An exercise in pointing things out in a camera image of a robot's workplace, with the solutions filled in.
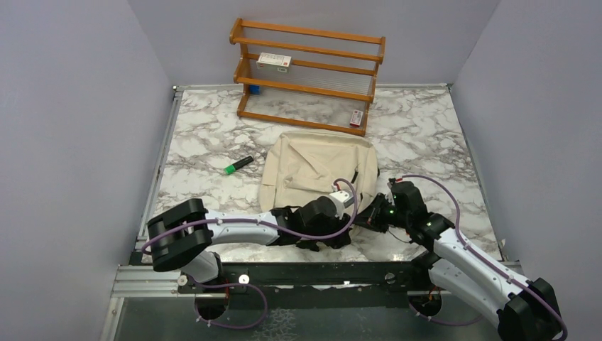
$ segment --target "white wall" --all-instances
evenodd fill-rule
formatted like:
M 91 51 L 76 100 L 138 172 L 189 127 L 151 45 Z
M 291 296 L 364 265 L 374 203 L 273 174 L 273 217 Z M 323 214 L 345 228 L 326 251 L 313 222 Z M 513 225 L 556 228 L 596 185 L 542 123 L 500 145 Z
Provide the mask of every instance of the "white wall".
M 0 340 L 97 340 L 173 92 L 126 0 L 0 4 Z
M 387 38 L 378 81 L 455 81 L 499 0 L 129 0 L 170 80 L 230 84 L 242 17 Z
M 602 1 L 502 0 L 452 88 L 496 234 L 599 340 Z

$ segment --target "floor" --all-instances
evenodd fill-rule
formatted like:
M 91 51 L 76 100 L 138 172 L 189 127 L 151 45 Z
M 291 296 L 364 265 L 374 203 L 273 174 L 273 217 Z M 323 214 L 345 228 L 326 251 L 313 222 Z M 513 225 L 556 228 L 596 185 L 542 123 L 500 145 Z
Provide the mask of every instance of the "floor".
M 206 207 L 220 212 L 260 212 L 257 194 L 268 149 L 284 131 L 303 128 L 238 118 L 241 95 L 241 87 L 184 93 L 155 215 L 191 197 L 202 198 Z M 247 110 L 347 126 L 349 112 L 361 108 L 357 105 L 353 101 L 335 103 L 315 96 L 266 92 L 251 97 Z M 460 203 L 464 233 L 488 254 L 501 259 L 447 89 L 377 87 L 366 139 L 378 152 L 379 191 L 386 193 L 386 179 L 397 175 L 416 173 L 439 179 Z M 256 161 L 232 175 L 224 174 L 224 167 L 248 155 Z M 445 193 L 426 180 L 413 182 L 431 211 L 454 219 L 452 202 Z M 402 230 L 394 233 L 407 240 Z M 407 261 L 424 251 L 390 234 L 359 227 L 352 236 L 351 245 L 338 250 L 322 247 L 319 252 L 254 244 L 216 245 L 209 250 L 219 253 L 222 261 Z

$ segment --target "wooden spice rack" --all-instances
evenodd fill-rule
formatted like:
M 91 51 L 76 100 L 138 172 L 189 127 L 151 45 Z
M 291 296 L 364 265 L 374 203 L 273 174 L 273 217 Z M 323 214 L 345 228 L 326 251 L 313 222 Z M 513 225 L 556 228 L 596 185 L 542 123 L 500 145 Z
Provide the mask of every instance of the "wooden spice rack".
M 377 45 L 378 52 L 368 54 L 347 51 L 344 49 L 336 50 L 326 47 L 301 45 L 289 43 L 288 41 L 282 42 L 247 38 L 249 30 L 272 31 L 276 32 L 277 35 L 280 34 L 280 36 L 282 36 L 282 34 L 287 35 L 288 33 L 293 33 L 292 40 L 295 39 L 295 36 L 298 37 L 298 35 L 320 37 L 318 40 L 321 40 L 321 45 L 323 46 L 340 46 L 341 40 L 355 42 L 353 43 L 355 46 L 358 46 L 358 44 L 369 44 L 372 45 L 371 47 Z M 356 34 L 322 31 L 311 28 L 259 23 L 238 18 L 230 32 L 230 44 L 237 43 L 241 47 L 241 57 L 238 66 L 236 67 L 236 71 L 234 72 L 234 82 L 244 85 L 244 94 L 236 111 L 239 117 L 342 131 L 359 136 L 364 136 L 366 134 L 368 109 L 370 104 L 374 101 L 378 66 L 383 63 L 385 57 L 385 37 L 359 36 Z M 255 51 L 257 53 L 254 53 L 251 49 L 257 46 L 262 50 Z M 256 67 L 254 65 L 255 60 L 259 58 L 259 53 L 263 52 L 265 49 L 272 49 L 277 54 L 281 55 L 291 55 L 292 60 L 290 62 L 290 69 L 295 72 L 290 72 L 290 74 L 285 75 L 275 75 L 274 77 L 271 75 L 266 76 L 266 74 L 258 74 L 256 69 L 254 69 Z M 322 63 L 321 60 L 316 61 L 315 59 L 319 58 L 313 58 L 312 56 L 322 56 L 322 59 L 326 58 L 328 63 Z M 363 67 L 350 65 L 354 62 L 361 63 Z M 302 92 L 305 94 L 317 95 L 318 97 L 328 96 L 345 99 L 347 101 L 357 101 L 361 105 L 360 109 L 364 111 L 361 126 L 359 128 L 354 128 L 351 126 L 331 125 L 248 112 L 245 108 L 247 101 L 251 96 L 248 88 L 249 85 Z

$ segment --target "canvas bag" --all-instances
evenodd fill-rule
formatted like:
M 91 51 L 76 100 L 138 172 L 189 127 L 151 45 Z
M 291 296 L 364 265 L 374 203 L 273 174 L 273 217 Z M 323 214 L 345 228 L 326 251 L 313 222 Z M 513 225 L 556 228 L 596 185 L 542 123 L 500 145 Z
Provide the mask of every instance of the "canvas bag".
M 303 206 L 331 193 L 333 181 L 344 178 L 353 182 L 361 212 L 376 196 L 377 177 L 376 150 L 370 141 L 337 131 L 288 131 L 266 157 L 259 205 L 262 211 Z M 353 205 L 345 212 L 352 211 Z

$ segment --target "small box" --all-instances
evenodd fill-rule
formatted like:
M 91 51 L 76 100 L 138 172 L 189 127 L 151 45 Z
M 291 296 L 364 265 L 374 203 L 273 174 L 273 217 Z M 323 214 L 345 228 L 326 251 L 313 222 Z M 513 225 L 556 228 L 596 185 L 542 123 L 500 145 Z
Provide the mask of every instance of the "small box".
M 363 112 L 360 110 L 354 110 L 354 115 L 351 117 L 351 122 L 349 122 L 349 125 L 359 127 L 362 119 Z
M 274 70 L 288 73 L 289 66 L 289 55 L 275 55 L 273 53 L 262 52 L 257 59 L 257 68 L 260 70 Z

